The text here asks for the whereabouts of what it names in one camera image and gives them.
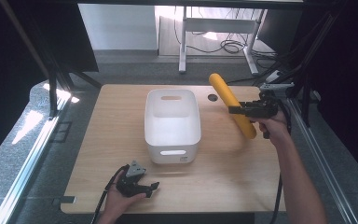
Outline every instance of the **gray floor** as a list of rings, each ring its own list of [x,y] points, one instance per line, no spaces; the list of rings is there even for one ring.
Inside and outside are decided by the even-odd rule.
[[[89,75],[103,84],[209,85],[207,77],[213,72],[219,73],[225,80],[250,77],[249,69],[243,63],[244,59],[191,58],[187,64],[187,72],[183,75],[178,73],[178,62],[175,57],[128,55],[131,59],[128,61],[126,56],[117,57],[109,52],[97,52],[96,56],[100,73],[89,73]],[[99,93],[99,90],[82,79],[75,76],[73,79],[76,84],[73,96],[79,101],[67,106],[57,127],[58,131],[67,130],[67,132],[56,132],[50,139],[9,223],[90,223],[91,221],[92,215],[66,215],[60,210],[60,199],[64,194]],[[248,80],[236,85],[253,83],[254,80]],[[43,116],[42,120],[13,145],[13,139],[17,132],[26,126],[25,118],[32,110],[39,112]],[[0,147],[0,204],[25,161],[47,114],[48,92],[41,83],[32,89],[30,103],[24,110],[23,116]],[[310,176],[322,195],[330,223],[345,223],[336,205],[334,194],[326,185],[303,133],[294,119],[293,123],[293,137]],[[324,122],[316,105],[310,107],[310,124],[337,182],[358,218],[358,164]],[[241,222],[241,218],[243,218],[241,214],[232,214],[225,217],[226,221],[221,223],[238,223]],[[269,223],[270,218],[270,212],[256,213],[255,223]],[[286,214],[280,213],[276,223],[288,223]]]

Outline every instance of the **person's hand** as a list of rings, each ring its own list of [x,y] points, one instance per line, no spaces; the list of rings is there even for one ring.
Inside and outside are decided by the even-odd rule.
[[[287,131],[286,118],[282,111],[278,111],[278,114],[269,119],[249,118],[250,121],[258,122],[261,132],[269,132],[269,140],[274,146],[283,143],[290,138],[290,134]]]
[[[113,185],[107,192],[105,208],[103,214],[98,220],[99,224],[113,224],[116,220],[125,212],[133,203],[136,203],[146,197],[145,193],[134,195],[130,198],[123,196],[117,189],[116,183],[123,175],[124,171],[121,171],[113,181]]]

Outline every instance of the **wooden table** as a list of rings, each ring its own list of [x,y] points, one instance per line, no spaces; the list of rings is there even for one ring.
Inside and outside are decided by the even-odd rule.
[[[258,99],[256,87],[230,87],[239,101]],[[202,137],[196,159],[155,164],[145,141],[145,100],[154,89],[187,89],[196,95]],[[105,85],[95,105],[62,203],[65,213],[93,213],[115,171],[133,160],[145,169],[139,184],[160,182],[150,199],[128,213],[272,211],[280,174],[274,146],[258,131],[246,139],[212,86]],[[283,201],[281,210],[285,210]]]

